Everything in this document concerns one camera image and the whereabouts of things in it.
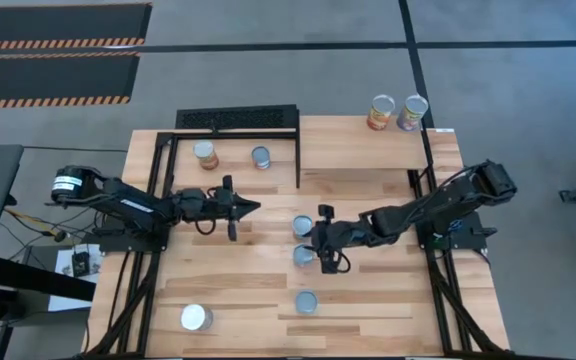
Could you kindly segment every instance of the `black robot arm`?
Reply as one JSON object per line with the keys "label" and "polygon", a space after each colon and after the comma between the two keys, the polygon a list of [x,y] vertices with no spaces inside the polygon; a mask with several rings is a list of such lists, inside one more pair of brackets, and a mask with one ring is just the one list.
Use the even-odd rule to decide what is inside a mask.
{"label": "black robot arm", "polygon": [[[85,166],[59,169],[51,198],[53,203],[49,205],[91,207],[114,217],[137,237],[169,231],[180,221],[194,222],[200,233],[209,234],[216,220],[227,220],[228,236],[233,241],[236,240],[235,221],[260,206],[237,195],[229,175],[224,176],[222,186],[210,188],[206,193],[190,188],[160,199]],[[199,227],[203,221],[212,223],[208,231]]]}
{"label": "black robot arm", "polygon": [[[359,214],[359,221],[336,221],[334,209],[319,205],[319,215],[311,231],[312,247],[321,260],[323,273],[344,273],[350,262],[342,249],[394,244],[413,224],[432,221],[439,236],[449,234],[454,222],[481,205],[508,202],[517,192],[504,167],[492,161],[462,169],[435,191],[401,206],[385,206]],[[348,266],[340,269],[342,261]]]}

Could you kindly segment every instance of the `white paper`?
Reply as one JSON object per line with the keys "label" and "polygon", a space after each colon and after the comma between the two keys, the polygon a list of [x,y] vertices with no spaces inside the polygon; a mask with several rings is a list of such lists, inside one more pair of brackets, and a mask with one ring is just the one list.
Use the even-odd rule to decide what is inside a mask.
{"label": "white paper", "polygon": [[[82,276],[79,279],[97,283],[99,280],[99,269],[101,268],[101,252],[99,252],[99,245],[86,245],[80,244],[75,247],[77,252],[88,251],[90,254],[90,275]],[[57,252],[57,264],[55,265],[55,272],[73,276],[72,273],[72,254],[73,250],[59,250]],[[92,302],[77,299],[70,299],[61,296],[50,296],[48,303],[48,311],[71,310],[90,307]]]}

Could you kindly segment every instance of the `wooden table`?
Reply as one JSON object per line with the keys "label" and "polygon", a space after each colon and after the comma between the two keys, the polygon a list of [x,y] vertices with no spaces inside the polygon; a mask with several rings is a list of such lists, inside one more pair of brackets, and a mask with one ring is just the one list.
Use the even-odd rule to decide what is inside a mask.
{"label": "wooden table", "polygon": [[[302,117],[302,134],[304,129],[309,131],[330,121],[331,117]],[[352,138],[356,131],[348,130],[345,136]],[[142,190],[148,182],[156,133],[135,131],[126,158],[123,180]],[[407,139],[408,145],[396,145],[400,149],[390,154],[394,158],[402,159],[408,154],[406,161],[410,156],[419,160],[415,151],[422,151],[423,156],[418,133],[374,134]],[[457,139],[453,132],[434,129],[428,135],[436,175],[441,181],[462,167]],[[321,154],[317,149],[308,150],[312,144],[308,137],[316,140],[311,135],[302,136],[302,164],[312,163],[308,158],[311,154]],[[362,141],[367,143],[359,147],[355,144],[355,151],[371,149],[370,138]],[[358,171],[352,168],[365,167],[365,163],[359,163],[360,158],[348,158],[342,169],[326,168],[326,162],[315,161],[312,168],[302,168],[301,188],[296,189],[292,140],[214,141],[221,163],[213,171],[199,168],[192,155],[194,143],[180,143],[174,190],[206,189],[221,184],[221,177],[231,174],[235,190],[261,202],[262,207],[238,225],[236,243],[228,241],[223,223],[210,236],[196,233],[192,225],[175,227],[161,258],[147,356],[441,354],[426,260],[417,246],[414,230],[403,234],[393,246],[345,251],[352,261],[349,274],[323,275],[318,261],[306,268],[296,268],[292,262],[292,250],[297,245],[291,234],[295,215],[316,219],[317,205],[326,203],[335,206],[338,220],[356,220],[359,212],[412,200],[406,171],[398,168],[400,164],[391,162],[388,168]],[[270,149],[272,166],[268,170],[257,170],[251,164],[250,151],[258,145]],[[162,159],[167,158],[166,151]],[[423,167],[423,161],[417,165]],[[315,168],[320,164],[324,168]],[[163,178],[164,166],[165,161],[159,179]],[[455,250],[453,256],[466,307],[493,341],[507,347],[487,264],[472,251]],[[90,313],[91,344],[96,344],[106,331],[122,260],[123,254],[111,254],[102,264]],[[123,307],[128,278],[124,276],[115,314]],[[302,289],[317,294],[320,305],[315,315],[295,311],[294,298]],[[190,303],[205,304],[213,310],[215,321],[211,329],[193,333],[181,328],[181,311]],[[140,316],[138,309],[133,317],[129,350],[136,347]],[[451,311],[448,317],[453,344],[458,347]]]}

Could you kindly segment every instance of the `floor mat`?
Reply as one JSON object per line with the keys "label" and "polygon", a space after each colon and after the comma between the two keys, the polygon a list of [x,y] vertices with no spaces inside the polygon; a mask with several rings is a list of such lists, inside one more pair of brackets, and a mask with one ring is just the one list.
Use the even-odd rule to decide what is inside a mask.
{"label": "floor mat", "polygon": [[143,44],[152,4],[0,7],[0,49]]}
{"label": "floor mat", "polygon": [[125,104],[137,52],[0,55],[0,108]]}

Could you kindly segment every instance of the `concrete floor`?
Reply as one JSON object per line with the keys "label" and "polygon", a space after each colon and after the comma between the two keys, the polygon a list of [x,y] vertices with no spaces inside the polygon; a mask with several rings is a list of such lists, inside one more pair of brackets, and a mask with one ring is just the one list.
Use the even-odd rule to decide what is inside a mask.
{"label": "concrete floor", "polygon": [[[147,45],[405,38],[394,0],[154,3]],[[409,4],[418,41],[576,40],[576,1]],[[481,211],[486,225],[499,228],[490,258],[512,348],[576,358],[576,205],[557,195],[576,180],[576,48],[421,50],[420,56],[436,126],[456,129],[466,163],[500,161],[519,187],[511,203]],[[146,54],[130,104],[0,109],[0,143],[126,148],[133,129],[173,127],[179,108],[296,103],[302,114],[364,114],[375,94],[401,100],[414,89],[406,50]],[[123,158],[27,150],[13,189],[19,209],[66,218],[42,205],[55,169],[88,164],[120,175]],[[0,231],[0,256],[18,249]],[[83,328],[17,329],[7,359],[70,356]]]}

